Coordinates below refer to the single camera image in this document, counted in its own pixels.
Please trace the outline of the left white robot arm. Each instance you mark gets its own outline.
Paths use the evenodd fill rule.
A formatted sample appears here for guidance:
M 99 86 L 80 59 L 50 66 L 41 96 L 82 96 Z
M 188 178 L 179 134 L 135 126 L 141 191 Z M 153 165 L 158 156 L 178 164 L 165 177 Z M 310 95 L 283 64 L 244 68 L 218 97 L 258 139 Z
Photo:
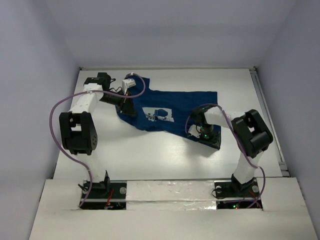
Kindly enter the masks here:
M 98 133 L 92 114 L 99 102 L 115 106 L 121 114 L 136 116 L 129 89 L 136 85 L 131 75 L 122 80 L 119 92 L 111 90 L 113 79 L 106 72 L 88 77 L 83 84 L 83 93 L 67 112 L 59 115 L 60 136 L 63 149 L 73 160 L 85 167 L 87 180 L 80 186 L 85 194 L 94 192 L 104 198 L 110 194 L 111 183 L 107 170 L 101 166 L 94 152 L 98 146 Z

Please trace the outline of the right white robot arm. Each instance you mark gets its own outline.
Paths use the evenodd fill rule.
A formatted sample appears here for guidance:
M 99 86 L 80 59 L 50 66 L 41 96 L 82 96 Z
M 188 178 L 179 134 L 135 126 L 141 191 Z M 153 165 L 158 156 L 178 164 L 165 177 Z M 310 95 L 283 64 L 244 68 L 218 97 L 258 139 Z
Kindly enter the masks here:
M 185 125 L 187 136 L 216 150 L 221 147 L 221 128 L 230 130 L 240 157 L 230 181 L 213 191 L 218 199 L 243 198 L 254 186 L 259 160 L 274 140 L 260 113 L 255 109 L 227 111 L 218 104 L 207 103 L 192 109 L 187 119 L 194 122 L 191 126 Z

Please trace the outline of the blue t shirt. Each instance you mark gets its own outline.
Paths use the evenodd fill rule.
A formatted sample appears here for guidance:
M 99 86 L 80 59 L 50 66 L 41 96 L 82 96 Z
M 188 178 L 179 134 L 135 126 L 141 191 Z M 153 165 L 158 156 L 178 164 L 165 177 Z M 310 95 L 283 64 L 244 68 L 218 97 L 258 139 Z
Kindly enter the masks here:
M 203 104 L 217 104 L 216 91 L 160 91 L 150 89 L 150 79 L 141 80 L 136 75 L 128 74 L 135 86 L 128 89 L 132 98 L 136 116 L 117 111 L 118 117 L 127 124 L 141 131 L 168 132 L 183 138 L 187 137 L 185 124 L 192 109 Z

